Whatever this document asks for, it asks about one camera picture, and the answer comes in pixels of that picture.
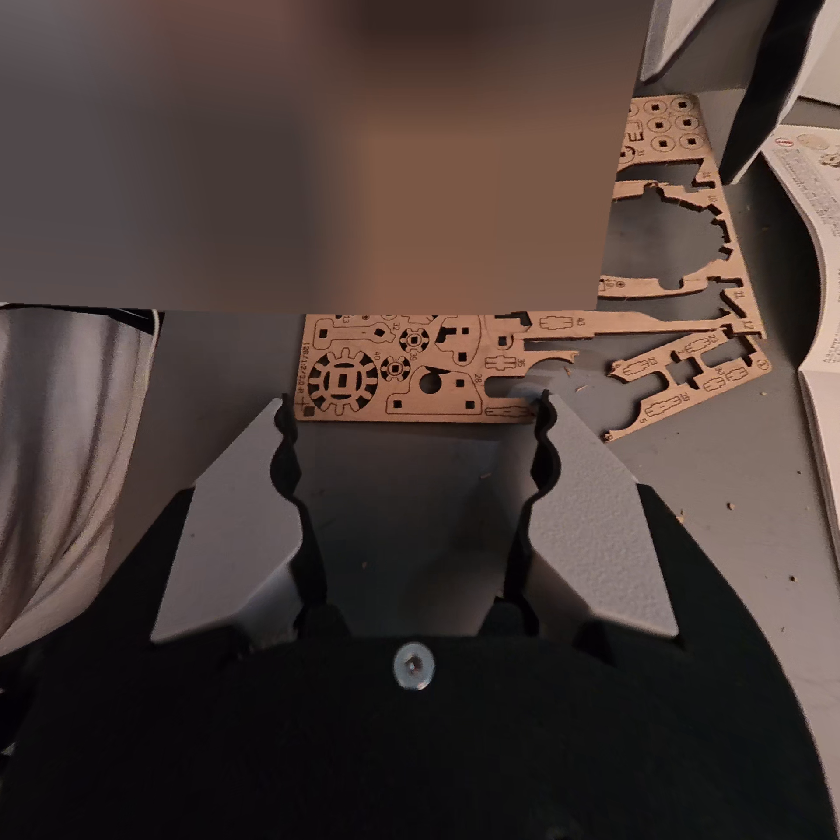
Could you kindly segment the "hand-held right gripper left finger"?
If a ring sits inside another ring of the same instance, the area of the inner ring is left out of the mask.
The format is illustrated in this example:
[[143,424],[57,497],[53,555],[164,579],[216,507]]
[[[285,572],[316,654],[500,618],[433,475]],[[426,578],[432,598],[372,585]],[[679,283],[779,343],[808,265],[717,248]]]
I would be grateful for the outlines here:
[[297,496],[287,395],[258,414],[195,483],[150,640],[232,627],[256,648],[290,642],[328,586]]

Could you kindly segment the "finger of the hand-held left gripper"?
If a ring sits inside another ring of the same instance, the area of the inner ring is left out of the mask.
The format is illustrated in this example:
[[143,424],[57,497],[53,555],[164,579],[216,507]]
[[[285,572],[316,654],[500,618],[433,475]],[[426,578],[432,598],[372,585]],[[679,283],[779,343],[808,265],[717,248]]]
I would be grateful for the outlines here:
[[742,177],[763,143],[791,110],[815,25],[814,1],[776,3],[721,158],[723,184],[735,183]]

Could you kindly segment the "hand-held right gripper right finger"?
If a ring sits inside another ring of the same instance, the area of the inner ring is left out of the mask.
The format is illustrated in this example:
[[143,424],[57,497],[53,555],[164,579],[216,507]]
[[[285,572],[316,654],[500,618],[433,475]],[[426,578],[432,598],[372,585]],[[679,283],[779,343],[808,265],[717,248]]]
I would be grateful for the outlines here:
[[593,621],[676,638],[635,477],[560,396],[544,391],[533,407],[533,487],[517,509],[505,599],[554,642]]

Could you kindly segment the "wooden sheet with round parts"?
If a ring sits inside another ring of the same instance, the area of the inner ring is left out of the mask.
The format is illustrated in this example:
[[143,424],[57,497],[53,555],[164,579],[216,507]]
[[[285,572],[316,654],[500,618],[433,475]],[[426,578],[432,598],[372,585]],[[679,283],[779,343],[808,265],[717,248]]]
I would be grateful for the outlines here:
[[[643,166],[696,165],[689,185],[642,176]],[[666,204],[710,215],[720,228],[719,256],[668,289],[653,277],[602,276],[598,296],[613,300],[654,300],[686,297],[709,288],[712,282],[732,282],[721,290],[723,323],[734,333],[767,336],[746,262],[732,222],[715,162],[700,102],[695,94],[663,94],[634,98],[628,111],[619,153],[614,203],[626,203],[652,192]]]

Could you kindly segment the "wooden sheet with large gear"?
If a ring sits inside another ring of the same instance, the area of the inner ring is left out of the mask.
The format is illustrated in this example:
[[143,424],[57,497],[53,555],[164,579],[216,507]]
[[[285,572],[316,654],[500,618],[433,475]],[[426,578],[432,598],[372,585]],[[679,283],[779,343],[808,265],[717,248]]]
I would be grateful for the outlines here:
[[580,311],[309,314],[301,337],[296,418],[305,422],[523,424],[522,398],[489,396],[494,377],[538,362],[572,363],[546,342],[588,339]]

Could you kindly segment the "open instruction booklet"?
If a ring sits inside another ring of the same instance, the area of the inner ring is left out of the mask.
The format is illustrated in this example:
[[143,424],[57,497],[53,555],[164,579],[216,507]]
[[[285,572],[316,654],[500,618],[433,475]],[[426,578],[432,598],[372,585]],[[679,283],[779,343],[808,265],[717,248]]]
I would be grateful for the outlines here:
[[839,551],[839,153],[836,129],[781,125],[762,154],[808,228],[821,280],[815,337],[798,376],[835,554]]

